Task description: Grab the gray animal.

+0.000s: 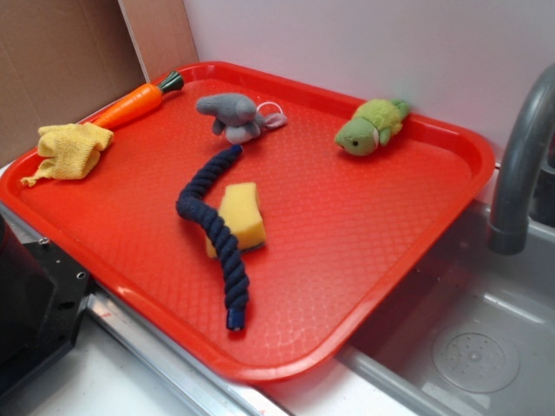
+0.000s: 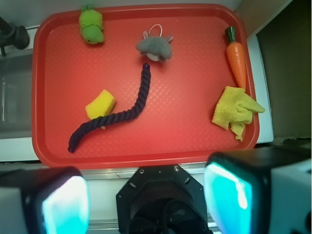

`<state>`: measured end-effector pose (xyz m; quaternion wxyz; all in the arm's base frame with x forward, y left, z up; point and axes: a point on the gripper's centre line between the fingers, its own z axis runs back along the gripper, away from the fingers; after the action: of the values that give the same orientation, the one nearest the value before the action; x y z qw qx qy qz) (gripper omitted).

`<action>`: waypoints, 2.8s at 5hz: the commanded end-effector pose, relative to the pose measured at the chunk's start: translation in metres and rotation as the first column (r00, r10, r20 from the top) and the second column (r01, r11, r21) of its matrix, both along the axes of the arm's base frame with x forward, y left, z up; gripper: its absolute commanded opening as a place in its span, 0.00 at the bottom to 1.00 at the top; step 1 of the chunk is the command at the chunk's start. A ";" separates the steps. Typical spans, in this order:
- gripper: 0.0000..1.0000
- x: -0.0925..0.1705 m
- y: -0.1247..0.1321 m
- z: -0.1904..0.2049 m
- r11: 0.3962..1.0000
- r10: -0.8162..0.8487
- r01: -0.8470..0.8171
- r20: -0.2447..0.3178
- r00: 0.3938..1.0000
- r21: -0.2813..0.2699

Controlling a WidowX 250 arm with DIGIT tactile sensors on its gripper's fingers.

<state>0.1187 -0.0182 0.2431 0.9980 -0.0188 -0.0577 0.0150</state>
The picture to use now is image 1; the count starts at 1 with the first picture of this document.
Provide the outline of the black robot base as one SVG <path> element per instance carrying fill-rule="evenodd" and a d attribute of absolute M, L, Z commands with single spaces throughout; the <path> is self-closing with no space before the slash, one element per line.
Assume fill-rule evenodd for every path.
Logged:
<path fill-rule="evenodd" d="M 90 274 L 57 244 L 23 243 L 1 220 L 1 398 L 76 342 Z"/>

